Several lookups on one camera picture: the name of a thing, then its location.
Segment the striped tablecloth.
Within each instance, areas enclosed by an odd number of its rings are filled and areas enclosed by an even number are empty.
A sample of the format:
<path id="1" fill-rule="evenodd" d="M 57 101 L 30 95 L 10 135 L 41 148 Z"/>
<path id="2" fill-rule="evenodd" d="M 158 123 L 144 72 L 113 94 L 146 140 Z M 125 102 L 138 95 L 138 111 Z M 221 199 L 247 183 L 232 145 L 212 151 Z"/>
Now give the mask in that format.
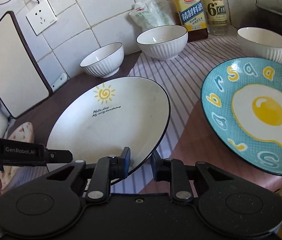
<path id="1" fill-rule="evenodd" d="M 158 153 L 161 157 L 173 157 L 187 165 L 204 160 L 230 173 L 240 176 L 282 196 L 282 177 L 258 170 L 230 152 L 203 120 L 200 94 L 203 80 L 213 67 L 225 60 L 243 56 L 236 37 L 236 29 L 230 27 L 225 37 L 209 36 L 208 39 L 188 43 L 181 55 L 162 62 L 143 53 L 125 57 L 121 70 L 113 77 L 142 76 L 159 83 L 168 93 L 171 102 L 171 119 Z M 76 98 L 90 88 L 102 83 L 87 74 L 71 78 L 47 101 L 16 120 L 12 133 L 22 123 L 33 124 L 35 142 L 46 144 L 57 118 Z M 3 192 L 20 186 L 48 172 L 45 167 L 22 167 Z M 112 186 L 114 193 L 168 192 L 166 182 L 153 180 L 150 161 L 126 180 Z"/>

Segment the white vinegar bottle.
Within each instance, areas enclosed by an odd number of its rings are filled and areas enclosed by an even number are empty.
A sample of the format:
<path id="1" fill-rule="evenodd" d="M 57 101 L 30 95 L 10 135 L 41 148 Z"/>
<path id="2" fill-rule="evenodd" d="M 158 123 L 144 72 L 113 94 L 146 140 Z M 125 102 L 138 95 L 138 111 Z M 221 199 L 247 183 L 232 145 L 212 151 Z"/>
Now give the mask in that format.
<path id="1" fill-rule="evenodd" d="M 205 12 L 208 31 L 215 36 L 228 33 L 228 16 L 224 0 L 201 0 Z"/>

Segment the white cutting board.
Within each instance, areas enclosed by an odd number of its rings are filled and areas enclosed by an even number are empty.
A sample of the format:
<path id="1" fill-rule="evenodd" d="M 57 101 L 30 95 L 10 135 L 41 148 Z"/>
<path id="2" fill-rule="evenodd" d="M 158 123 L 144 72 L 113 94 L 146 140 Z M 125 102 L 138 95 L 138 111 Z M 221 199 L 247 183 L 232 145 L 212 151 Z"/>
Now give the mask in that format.
<path id="1" fill-rule="evenodd" d="M 18 118 L 53 91 L 37 64 L 13 11 L 0 18 L 0 99 Z"/>

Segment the white ribbed bowl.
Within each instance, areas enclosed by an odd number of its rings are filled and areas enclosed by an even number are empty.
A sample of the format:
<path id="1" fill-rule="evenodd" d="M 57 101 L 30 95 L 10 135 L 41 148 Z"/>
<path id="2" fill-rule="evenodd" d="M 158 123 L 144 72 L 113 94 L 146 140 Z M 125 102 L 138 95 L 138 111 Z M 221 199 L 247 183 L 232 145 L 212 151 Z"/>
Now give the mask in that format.
<path id="1" fill-rule="evenodd" d="M 188 42 L 188 31 L 180 25 L 163 25 L 142 32 L 136 38 L 141 51 L 159 61 L 176 58 Z"/>
<path id="2" fill-rule="evenodd" d="M 88 74 L 99 78 L 108 78 L 116 74 L 124 60 L 124 47 L 116 42 L 100 47 L 87 55 L 80 67 Z"/>
<path id="3" fill-rule="evenodd" d="M 246 56 L 282 63 L 282 36 L 262 28 L 245 27 L 237 30 L 238 43 Z"/>

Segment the teal fried egg plate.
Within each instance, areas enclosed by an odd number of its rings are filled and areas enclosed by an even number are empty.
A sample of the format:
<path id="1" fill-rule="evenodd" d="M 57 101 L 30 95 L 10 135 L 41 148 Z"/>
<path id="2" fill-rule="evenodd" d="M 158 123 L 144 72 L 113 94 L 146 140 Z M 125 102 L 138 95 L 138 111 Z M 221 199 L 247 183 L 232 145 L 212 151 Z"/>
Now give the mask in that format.
<path id="1" fill-rule="evenodd" d="M 234 154 L 282 176 L 282 64 L 257 57 L 225 61 L 204 79 L 201 104 Z"/>

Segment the white cutting board stand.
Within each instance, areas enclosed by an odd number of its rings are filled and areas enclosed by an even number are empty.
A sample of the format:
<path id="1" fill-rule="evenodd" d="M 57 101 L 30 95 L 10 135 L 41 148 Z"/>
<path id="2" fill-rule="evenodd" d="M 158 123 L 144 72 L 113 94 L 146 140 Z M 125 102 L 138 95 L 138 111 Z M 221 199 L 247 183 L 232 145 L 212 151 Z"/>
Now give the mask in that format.
<path id="1" fill-rule="evenodd" d="M 67 81 L 69 80 L 69 76 L 66 72 L 62 72 L 61 75 L 54 81 L 51 85 L 52 91 L 56 92 L 59 88 L 61 88 Z"/>

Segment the white sun plate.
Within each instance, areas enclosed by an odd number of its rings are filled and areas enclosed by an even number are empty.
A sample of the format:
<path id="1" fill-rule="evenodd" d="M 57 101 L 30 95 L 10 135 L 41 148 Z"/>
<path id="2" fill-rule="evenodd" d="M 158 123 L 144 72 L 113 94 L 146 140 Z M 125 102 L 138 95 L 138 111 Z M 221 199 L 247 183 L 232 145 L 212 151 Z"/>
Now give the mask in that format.
<path id="1" fill-rule="evenodd" d="M 120 77 L 75 99 L 54 124 L 47 148 L 69 150 L 73 159 L 93 164 L 129 147 L 133 174 L 162 141 L 170 115 L 170 99 L 160 84 L 145 77 Z"/>

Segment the cooking wine bottle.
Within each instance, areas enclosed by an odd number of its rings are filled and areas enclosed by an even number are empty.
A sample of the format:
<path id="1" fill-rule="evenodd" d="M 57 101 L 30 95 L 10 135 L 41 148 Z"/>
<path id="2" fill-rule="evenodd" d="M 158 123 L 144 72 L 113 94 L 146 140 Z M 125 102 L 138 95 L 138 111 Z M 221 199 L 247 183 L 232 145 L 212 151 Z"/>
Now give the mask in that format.
<path id="1" fill-rule="evenodd" d="M 188 42 L 208 38 L 208 29 L 201 0 L 173 0 L 180 25 L 188 31 Z"/>

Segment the white wall socket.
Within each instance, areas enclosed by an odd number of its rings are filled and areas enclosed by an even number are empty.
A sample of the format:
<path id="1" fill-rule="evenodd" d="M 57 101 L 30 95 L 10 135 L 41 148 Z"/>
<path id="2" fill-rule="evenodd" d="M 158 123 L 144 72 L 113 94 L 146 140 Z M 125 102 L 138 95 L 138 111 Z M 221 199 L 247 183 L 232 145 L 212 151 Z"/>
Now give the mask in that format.
<path id="1" fill-rule="evenodd" d="M 26 18 L 35 35 L 39 35 L 57 22 L 57 17 L 48 0 L 42 0 L 27 13 Z"/>

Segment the white salt bag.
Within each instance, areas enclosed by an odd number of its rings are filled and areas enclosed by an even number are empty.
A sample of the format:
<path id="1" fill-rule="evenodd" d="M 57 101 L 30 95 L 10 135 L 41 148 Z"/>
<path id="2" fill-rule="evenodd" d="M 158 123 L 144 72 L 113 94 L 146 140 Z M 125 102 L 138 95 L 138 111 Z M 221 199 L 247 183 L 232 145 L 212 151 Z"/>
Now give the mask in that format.
<path id="1" fill-rule="evenodd" d="M 175 25 L 172 10 L 167 0 L 145 0 L 134 4 L 129 13 L 133 22 L 146 31 L 164 25 Z"/>

